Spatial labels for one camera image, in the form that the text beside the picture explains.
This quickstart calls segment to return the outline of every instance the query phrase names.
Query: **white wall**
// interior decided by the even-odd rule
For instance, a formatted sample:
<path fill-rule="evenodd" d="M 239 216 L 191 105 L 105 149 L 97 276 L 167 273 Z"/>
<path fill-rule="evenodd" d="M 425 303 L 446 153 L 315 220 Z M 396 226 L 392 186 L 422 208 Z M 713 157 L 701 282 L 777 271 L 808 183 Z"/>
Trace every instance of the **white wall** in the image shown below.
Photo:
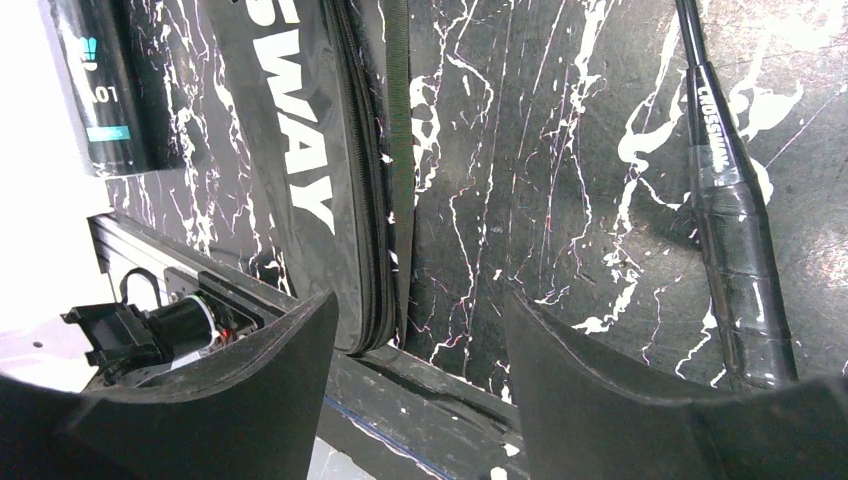
<path fill-rule="evenodd" d="M 0 15 L 0 329 L 112 301 L 86 223 L 109 209 L 106 190 L 81 173 L 79 122 L 71 121 L 43 2 L 6 2 Z"/>

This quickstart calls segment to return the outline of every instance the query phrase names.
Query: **green strap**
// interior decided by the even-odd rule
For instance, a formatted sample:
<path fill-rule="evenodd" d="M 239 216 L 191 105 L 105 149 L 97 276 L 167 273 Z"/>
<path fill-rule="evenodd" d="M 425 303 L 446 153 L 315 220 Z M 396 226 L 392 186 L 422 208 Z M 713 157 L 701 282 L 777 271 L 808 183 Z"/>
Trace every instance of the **green strap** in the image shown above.
<path fill-rule="evenodd" d="M 406 340 L 409 288 L 412 281 L 415 160 L 412 154 L 412 109 L 409 106 L 409 13 L 407 0 L 385 0 L 386 83 L 389 151 L 392 157 L 392 205 L 398 261 L 398 345 Z"/>

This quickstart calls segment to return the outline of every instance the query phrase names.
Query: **black marble pattern surface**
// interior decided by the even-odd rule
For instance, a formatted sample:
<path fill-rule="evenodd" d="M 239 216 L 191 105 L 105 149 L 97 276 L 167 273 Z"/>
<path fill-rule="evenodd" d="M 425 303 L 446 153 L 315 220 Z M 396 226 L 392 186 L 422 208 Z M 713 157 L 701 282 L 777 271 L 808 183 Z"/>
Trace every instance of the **black marble pattern surface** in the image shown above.
<path fill-rule="evenodd" d="M 353 2 L 379 97 L 383 10 Z M 700 3 L 768 200 L 800 374 L 844 374 L 848 5 Z M 111 181 L 116 210 L 286 289 L 208 22 L 190 0 L 136 0 L 133 11 L 165 119 L 161 154 L 186 168 Z M 518 288 L 635 359 L 723 386 L 687 205 L 674 2 L 411 0 L 410 29 L 417 280 L 406 349 L 511 401 L 501 302 Z"/>

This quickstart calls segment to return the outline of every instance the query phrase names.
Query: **zipper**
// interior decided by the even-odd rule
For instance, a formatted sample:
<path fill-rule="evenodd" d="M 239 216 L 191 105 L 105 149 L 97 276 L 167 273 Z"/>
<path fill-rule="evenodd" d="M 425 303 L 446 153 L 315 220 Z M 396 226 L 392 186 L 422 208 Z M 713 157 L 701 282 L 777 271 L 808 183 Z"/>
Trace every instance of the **zipper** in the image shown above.
<path fill-rule="evenodd" d="M 340 59 L 339 83 L 347 105 L 348 152 L 359 244 L 363 337 L 355 352 L 379 348 L 395 331 L 395 300 L 388 256 L 386 199 L 382 184 L 376 116 L 356 36 L 342 0 L 324 0 L 330 39 Z"/>

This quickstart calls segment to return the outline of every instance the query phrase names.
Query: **cable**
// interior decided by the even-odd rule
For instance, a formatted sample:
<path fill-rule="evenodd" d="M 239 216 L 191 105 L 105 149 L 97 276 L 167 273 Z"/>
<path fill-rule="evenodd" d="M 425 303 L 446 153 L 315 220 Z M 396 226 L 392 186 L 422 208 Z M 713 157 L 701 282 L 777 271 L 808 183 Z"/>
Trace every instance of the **cable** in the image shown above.
<path fill-rule="evenodd" d="M 124 278 L 121 279 L 121 283 L 118 286 L 118 291 L 121 294 L 121 303 L 126 305 L 127 302 L 129 302 L 129 298 L 127 296 L 127 283 L 129 281 L 129 278 L 133 275 L 140 275 L 150 283 L 150 285 L 153 287 L 153 294 L 156 295 L 156 306 L 161 308 L 162 296 L 159 293 L 159 279 L 157 279 L 156 275 L 153 275 L 150 270 L 141 267 L 133 268 L 132 270 L 127 272 L 126 275 L 124 275 Z"/>

